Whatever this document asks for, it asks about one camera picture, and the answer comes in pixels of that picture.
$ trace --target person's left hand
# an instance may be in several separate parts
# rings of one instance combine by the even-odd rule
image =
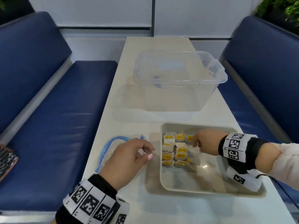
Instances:
[[[138,149],[145,152],[141,155]],[[143,139],[132,139],[119,145],[100,172],[117,191],[125,187],[138,173],[139,169],[152,159],[153,145]]]

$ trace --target black planter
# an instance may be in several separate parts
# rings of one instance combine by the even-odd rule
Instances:
[[[297,22],[286,21],[287,15],[279,8],[273,8],[270,6],[263,19],[287,31],[299,35],[299,26],[297,26]]]
[[[0,9],[0,25],[34,12],[28,0],[3,0],[5,10]]]

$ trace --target patterned bag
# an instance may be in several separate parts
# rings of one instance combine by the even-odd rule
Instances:
[[[10,172],[18,159],[13,150],[0,145],[0,181]]]

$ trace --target sleeve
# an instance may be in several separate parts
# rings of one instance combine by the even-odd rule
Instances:
[[[299,190],[299,144],[272,144],[282,154],[274,162],[272,170],[267,175]]]
[[[106,195],[110,196],[114,200],[116,199],[117,191],[100,175],[94,174],[88,179],[88,181]],[[57,211],[55,220],[57,224],[82,224],[79,220],[69,214],[64,206],[60,207]]]

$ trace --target tabletop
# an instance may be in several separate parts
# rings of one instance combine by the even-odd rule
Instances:
[[[170,192],[159,179],[160,125],[166,121],[229,126],[242,132],[218,89],[199,112],[147,112],[134,103],[132,80],[135,60],[145,50],[195,51],[188,38],[128,37],[115,73],[83,178],[95,173],[105,142],[116,135],[143,134],[154,145],[154,158],[118,193],[130,203],[126,223],[294,223],[274,185],[263,177],[267,189],[262,199]]]

